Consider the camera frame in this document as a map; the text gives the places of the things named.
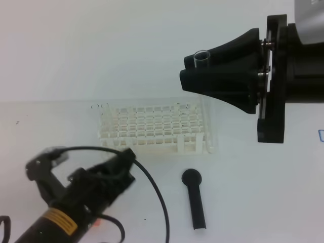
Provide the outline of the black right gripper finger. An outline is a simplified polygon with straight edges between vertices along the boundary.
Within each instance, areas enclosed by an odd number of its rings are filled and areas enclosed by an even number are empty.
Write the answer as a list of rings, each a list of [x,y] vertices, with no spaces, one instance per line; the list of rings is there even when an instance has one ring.
[[[210,53],[209,69],[231,64],[235,61],[239,62],[243,58],[252,58],[248,63],[256,64],[259,69],[263,65],[263,53],[258,28],[252,28],[236,39],[208,51]]]
[[[184,91],[199,94],[197,72],[185,69],[179,74]],[[205,95],[224,101],[247,114],[255,114],[258,105],[258,72],[215,67],[206,71]]]

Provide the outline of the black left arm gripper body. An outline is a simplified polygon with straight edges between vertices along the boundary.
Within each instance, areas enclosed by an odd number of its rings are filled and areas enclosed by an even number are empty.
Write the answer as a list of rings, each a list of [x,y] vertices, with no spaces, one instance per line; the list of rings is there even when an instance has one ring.
[[[68,152],[76,150],[109,152],[114,155],[113,157],[121,154],[121,151],[105,147],[52,147],[36,155],[26,164],[27,178],[36,183],[41,198],[49,206],[83,208],[93,214],[101,214],[132,182],[101,178],[96,173],[98,165],[102,164],[100,163],[88,169],[79,168],[72,172],[68,176],[70,184],[64,187],[52,173],[52,169],[68,160]]]

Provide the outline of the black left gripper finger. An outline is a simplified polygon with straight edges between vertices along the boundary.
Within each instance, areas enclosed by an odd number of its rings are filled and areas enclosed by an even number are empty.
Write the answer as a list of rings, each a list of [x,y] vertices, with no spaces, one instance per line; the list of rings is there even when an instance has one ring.
[[[105,163],[98,165],[98,171],[96,173],[103,179],[117,182],[133,182],[135,178],[130,170],[135,158],[136,156],[132,149],[125,149],[120,155],[116,155]]]

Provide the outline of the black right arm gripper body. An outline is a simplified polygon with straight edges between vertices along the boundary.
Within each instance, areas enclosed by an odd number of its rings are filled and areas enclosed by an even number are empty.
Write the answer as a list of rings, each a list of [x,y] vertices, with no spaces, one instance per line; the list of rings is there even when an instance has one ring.
[[[303,44],[286,15],[267,17],[265,41],[271,81],[260,103],[258,142],[283,143],[286,103],[323,102],[323,44]]]

